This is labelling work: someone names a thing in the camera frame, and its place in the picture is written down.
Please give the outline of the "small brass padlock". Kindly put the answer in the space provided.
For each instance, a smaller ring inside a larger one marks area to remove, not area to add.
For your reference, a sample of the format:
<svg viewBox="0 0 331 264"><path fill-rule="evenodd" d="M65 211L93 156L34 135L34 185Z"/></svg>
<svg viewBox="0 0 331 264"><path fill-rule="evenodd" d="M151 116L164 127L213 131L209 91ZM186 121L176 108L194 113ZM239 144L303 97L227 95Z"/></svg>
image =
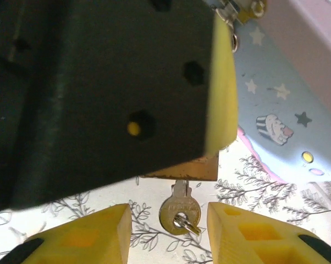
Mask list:
<svg viewBox="0 0 331 264"><path fill-rule="evenodd" d="M190 162L177 164L169 168L142 175L141 177L215 182L218 179L218 161L219 152L214 156L203 156Z"/></svg>

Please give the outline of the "floral tablecloth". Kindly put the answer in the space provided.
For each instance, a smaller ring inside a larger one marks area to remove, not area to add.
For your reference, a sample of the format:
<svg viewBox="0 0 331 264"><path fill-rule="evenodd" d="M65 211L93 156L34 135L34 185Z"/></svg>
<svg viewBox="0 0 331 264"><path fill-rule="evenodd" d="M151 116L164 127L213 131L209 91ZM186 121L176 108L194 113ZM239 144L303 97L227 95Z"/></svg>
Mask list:
<svg viewBox="0 0 331 264"><path fill-rule="evenodd" d="M133 216L128 264L212 264L206 230L209 202L223 202L294 224L331 246L331 182L295 185L270 177L243 137L219 155L217 181L192 181L202 211L201 235L174 236L158 220L172 181L136 177L26 211L0 212L0 259L28 237L46 229L128 203Z"/></svg>

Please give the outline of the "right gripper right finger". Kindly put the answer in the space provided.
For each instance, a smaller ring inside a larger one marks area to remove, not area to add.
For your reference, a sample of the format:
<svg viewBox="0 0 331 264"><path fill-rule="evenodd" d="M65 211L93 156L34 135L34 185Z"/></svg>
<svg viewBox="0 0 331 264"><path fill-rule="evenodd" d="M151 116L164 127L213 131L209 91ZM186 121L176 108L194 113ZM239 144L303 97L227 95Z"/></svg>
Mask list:
<svg viewBox="0 0 331 264"><path fill-rule="evenodd" d="M315 234L220 202L207 208L213 264L331 264L331 246Z"/></svg>

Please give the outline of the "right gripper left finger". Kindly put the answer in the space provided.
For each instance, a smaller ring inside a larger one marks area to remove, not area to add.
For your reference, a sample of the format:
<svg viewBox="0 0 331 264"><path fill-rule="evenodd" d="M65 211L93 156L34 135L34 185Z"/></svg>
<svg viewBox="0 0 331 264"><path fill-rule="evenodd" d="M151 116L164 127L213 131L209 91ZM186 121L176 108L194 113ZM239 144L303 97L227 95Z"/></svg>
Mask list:
<svg viewBox="0 0 331 264"><path fill-rule="evenodd" d="M0 264L128 264L130 205L117 204L37 233Z"/></svg>

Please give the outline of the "small metal key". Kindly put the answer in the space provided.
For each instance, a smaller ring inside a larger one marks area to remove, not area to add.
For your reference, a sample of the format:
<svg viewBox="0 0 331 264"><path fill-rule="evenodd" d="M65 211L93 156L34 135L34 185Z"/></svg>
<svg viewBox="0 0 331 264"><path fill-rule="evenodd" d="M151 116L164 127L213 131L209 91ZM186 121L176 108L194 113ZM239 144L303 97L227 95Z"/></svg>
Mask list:
<svg viewBox="0 0 331 264"><path fill-rule="evenodd" d="M159 209L160 224L172 235L191 233L198 236L201 233L198 227L201 208L191 192L187 180L176 180L172 185L172 194Z"/></svg>

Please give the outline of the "blue cartoon tin box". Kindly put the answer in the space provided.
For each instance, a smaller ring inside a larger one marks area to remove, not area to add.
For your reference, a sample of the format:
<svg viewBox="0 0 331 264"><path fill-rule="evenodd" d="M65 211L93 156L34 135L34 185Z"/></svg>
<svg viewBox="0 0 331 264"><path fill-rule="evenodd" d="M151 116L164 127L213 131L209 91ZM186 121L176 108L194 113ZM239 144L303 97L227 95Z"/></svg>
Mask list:
<svg viewBox="0 0 331 264"><path fill-rule="evenodd" d="M209 1L235 29L239 137L271 177L331 181L331 0L266 0L246 24Z"/></svg>

